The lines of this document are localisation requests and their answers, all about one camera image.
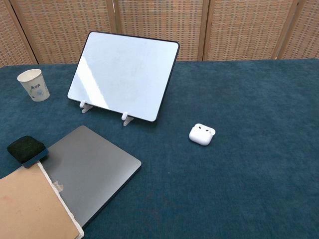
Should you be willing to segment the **black blue eraser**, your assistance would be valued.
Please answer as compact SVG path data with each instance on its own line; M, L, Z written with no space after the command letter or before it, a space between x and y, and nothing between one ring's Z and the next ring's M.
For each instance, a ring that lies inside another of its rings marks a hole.
M32 136L23 136L7 147L7 151L24 167L30 168L48 155L46 146Z

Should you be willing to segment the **white rectangular board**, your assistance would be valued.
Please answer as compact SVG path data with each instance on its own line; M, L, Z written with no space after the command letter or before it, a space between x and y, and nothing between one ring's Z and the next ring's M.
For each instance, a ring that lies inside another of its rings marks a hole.
M67 97L153 122L157 119L180 44L91 31Z

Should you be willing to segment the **white plastic stand foot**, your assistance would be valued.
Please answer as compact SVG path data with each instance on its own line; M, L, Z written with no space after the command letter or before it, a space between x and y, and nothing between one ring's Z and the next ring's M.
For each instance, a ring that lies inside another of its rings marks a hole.
M85 114L88 112L91 108L93 108L92 105L88 105L85 100L81 101L79 104L79 107L82 109L82 113Z
M123 121L123 126L127 126L132 120L134 120L134 117L129 116L128 112L124 112L121 119Z

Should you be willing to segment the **white earbuds charging case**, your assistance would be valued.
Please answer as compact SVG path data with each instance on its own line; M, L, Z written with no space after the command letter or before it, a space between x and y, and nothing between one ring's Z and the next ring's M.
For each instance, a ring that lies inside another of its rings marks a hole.
M211 143L215 134L215 129L197 123L192 127L189 133L189 139L202 146L207 146Z

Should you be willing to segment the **grey closed laptop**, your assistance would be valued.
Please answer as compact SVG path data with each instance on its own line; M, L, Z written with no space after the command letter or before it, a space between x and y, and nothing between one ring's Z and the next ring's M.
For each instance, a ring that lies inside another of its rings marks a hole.
M141 162L81 125L45 149L40 161L81 227L87 226L141 167Z

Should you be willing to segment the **dark teal table cloth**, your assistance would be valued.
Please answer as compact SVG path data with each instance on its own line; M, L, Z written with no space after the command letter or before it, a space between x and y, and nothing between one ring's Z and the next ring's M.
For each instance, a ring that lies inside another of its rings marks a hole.
M67 98L76 65L38 68L39 103L17 81L29 65L0 68L0 178L17 138L50 146L80 125L142 162L85 239L319 239L319 59L176 62L157 120L128 126Z

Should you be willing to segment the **woven wooden folding screen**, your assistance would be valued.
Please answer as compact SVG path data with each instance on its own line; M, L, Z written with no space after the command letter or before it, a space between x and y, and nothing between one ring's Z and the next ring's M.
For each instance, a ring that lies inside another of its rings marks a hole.
M76 63L93 30L177 41L179 61L319 59L319 0L0 0L0 67Z

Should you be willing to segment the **white paper cup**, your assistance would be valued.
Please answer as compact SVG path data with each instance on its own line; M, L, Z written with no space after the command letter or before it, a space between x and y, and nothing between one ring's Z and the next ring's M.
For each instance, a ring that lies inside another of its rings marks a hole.
M49 90L40 69L24 71L18 75L17 80L34 102L42 102L50 97Z

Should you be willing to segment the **brown kraft spiral notebook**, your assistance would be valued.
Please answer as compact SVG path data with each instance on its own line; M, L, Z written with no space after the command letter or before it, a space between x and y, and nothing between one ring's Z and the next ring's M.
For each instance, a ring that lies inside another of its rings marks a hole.
M0 239L82 239L84 231L40 162L0 179Z

